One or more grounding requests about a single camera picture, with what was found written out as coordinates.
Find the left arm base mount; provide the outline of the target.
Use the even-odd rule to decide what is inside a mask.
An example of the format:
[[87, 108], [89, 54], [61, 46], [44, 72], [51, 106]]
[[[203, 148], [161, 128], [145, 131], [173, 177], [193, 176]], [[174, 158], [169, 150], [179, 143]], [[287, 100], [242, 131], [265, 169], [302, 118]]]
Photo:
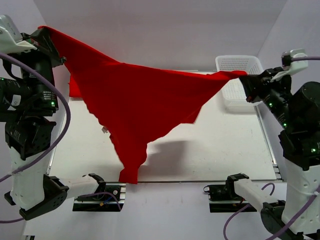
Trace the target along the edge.
[[98, 195], [80, 196], [73, 202], [73, 212], [120, 212], [125, 203], [126, 184], [107, 182]]

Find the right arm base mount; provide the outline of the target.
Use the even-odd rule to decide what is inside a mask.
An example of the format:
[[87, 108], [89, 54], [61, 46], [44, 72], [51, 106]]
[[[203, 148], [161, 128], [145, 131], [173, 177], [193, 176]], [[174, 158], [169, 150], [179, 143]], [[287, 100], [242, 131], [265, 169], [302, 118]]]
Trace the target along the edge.
[[203, 188], [208, 195], [210, 213], [235, 213], [248, 202], [240, 196], [230, 196], [224, 184], [209, 184]]

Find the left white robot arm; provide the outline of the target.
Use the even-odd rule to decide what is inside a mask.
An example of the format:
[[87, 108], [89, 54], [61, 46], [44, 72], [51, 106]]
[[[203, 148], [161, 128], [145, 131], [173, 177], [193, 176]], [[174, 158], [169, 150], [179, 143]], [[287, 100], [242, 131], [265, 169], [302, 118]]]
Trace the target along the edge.
[[13, 27], [0, 28], [0, 57], [8, 78], [0, 80], [0, 120], [5, 124], [5, 142], [10, 151], [12, 188], [4, 197], [26, 221], [57, 209], [66, 199], [105, 196], [106, 183], [90, 173], [76, 179], [47, 174], [49, 153], [66, 134], [64, 128], [51, 140], [56, 126], [49, 117], [62, 103], [70, 108], [55, 88], [53, 68], [66, 58], [60, 56], [47, 29], [33, 34]]

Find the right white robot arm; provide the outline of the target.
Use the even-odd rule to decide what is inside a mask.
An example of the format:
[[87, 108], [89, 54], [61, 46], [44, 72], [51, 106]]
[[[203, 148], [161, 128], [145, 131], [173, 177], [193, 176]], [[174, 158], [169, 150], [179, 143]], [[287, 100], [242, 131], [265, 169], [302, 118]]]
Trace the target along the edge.
[[320, 237], [320, 84], [309, 81], [291, 92], [291, 75], [271, 68], [241, 76], [246, 100], [262, 101], [281, 125], [280, 145], [287, 169], [286, 199], [265, 194], [247, 175], [228, 176], [226, 195], [246, 200], [259, 213], [271, 239]]

